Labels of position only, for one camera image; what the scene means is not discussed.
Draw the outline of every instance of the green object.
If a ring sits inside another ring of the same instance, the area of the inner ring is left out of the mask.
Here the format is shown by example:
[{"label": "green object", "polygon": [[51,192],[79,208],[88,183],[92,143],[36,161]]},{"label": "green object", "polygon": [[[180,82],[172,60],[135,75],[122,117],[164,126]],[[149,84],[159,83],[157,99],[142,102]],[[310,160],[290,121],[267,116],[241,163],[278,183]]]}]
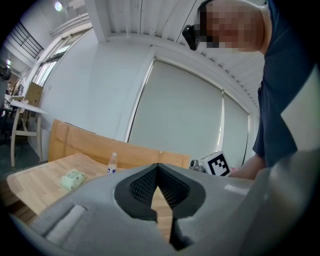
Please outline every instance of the green object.
[{"label": "green object", "polygon": [[60,179],[60,184],[65,189],[71,191],[78,187],[86,179],[86,175],[76,169],[72,169]]}]

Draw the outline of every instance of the plastic bottle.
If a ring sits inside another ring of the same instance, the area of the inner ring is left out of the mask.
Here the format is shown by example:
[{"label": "plastic bottle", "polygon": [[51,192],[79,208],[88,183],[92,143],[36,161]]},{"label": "plastic bottle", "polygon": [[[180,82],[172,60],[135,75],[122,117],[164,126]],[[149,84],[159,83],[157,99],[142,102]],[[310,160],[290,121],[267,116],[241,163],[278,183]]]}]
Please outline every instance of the plastic bottle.
[{"label": "plastic bottle", "polygon": [[117,153],[112,153],[112,157],[109,159],[107,174],[113,174],[117,169]]}]

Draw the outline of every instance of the man's arm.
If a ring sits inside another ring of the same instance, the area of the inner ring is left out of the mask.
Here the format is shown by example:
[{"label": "man's arm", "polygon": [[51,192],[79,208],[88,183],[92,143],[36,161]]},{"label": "man's arm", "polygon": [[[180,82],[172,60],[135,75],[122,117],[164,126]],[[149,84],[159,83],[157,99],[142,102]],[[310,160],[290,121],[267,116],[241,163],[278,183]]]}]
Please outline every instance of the man's arm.
[{"label": "man's arm", "polygon": [[255,154],[239,170],[232,172],[229,177],[254,180],[257,173],[263,168],[266,168],[265,159]]}]

